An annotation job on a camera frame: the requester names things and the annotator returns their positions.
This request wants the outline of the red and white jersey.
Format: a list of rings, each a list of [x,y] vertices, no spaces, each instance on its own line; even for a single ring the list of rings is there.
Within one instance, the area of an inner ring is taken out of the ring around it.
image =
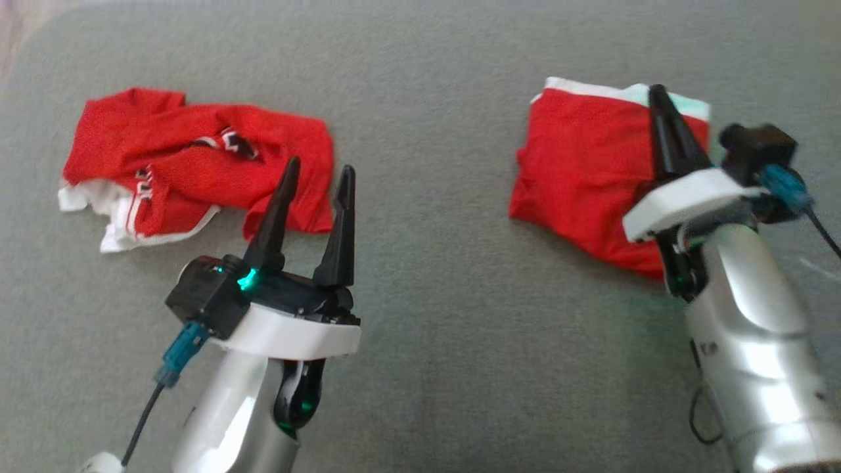
[[[293,158],[301,170],[286,225],[328,233],[334,153],[323,120],[128,89],[85,105],[57,200],[62,212],[90,209],[109,219],[104,254],[185,240],[223,208],[246,212],[250,240]]]

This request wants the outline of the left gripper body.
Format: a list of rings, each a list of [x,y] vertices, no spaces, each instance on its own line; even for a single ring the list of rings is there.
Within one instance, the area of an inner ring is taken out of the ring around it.
[[[246,288],[228,273],[212,305],[212,329],[225,349],[292,361],[357,353],[361,321],[345,287],[325,288],[292,273],[256,273]]]

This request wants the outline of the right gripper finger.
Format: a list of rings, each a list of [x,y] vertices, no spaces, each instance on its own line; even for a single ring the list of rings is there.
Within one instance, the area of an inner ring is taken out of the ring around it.
[[[664,85],[650,87],[648,105],[656,183],[669,183],[713,166]]]

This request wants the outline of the red garment white mint trim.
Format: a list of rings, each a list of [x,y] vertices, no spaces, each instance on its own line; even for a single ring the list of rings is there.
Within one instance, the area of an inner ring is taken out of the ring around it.
[[[622,225],[654,179],[649,89],[547,78],[530,104],[508,213],[599,261],[663,281],[655,243],[628,242]]]

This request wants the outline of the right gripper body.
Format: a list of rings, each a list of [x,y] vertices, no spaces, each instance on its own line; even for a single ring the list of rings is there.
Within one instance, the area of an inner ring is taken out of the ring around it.
[[[648,192],[623,216],[623,230],[629,242],[652,240],[675,227],[709,233],[718,225],[748,222],[753,201],[767,194],[764,187],[739,185],[720,168],[694,171]]]

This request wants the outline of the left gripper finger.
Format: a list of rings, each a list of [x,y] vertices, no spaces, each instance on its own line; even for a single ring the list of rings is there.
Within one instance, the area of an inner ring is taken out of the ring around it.
[[[320,287],[352,286],[355,277],[355,170],[342,168],[334,192],[334,223],[321,263],[313,272]]]
[[[297,192],[299,176],[300,159],[291,158],[265,209],[259,231],[244,253],[244,261],[256,272],[279,272],[285,266],[283,243],[286,220]]]

